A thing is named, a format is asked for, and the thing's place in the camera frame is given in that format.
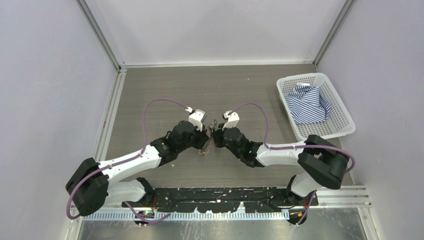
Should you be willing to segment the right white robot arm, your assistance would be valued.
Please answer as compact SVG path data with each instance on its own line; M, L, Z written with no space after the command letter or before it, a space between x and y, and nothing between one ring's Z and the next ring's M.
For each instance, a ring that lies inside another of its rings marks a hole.
M227 148L248 167L301 167L303 172L291 177L283 193L291 205L299 205L305 197L321 187L338 190L350 161L347 153L314 134L304 142L276 146L248 140L236 127L215 128L211 137L217 148Z

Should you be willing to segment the numbered metal key ring disc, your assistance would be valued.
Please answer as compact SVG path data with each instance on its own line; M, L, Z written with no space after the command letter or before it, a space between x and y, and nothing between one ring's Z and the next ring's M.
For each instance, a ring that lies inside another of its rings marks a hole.
M206 135L209 137L209 139L206 141L206 143L203 145L201 149L197 151L197 154L200 156L206 156L209 153L209 147L213 141L212 132L215 129L216 124L211 123L205 130Z

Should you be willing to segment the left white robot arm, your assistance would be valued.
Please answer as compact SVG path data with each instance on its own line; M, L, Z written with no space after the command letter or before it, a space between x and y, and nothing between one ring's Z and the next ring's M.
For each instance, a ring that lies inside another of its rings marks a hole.
M125 179L168 164L189 148L200 150L208 140L205 126L198 127L182 120L165 136L151 141L141 150L102 162L92 157L83 160L65 185L69 194L67 217L72 220L85 217L105 204L120 202L136 202L141 207L148 207L154 199L148 181L144 178ZM71 215L72 205L78 215Z

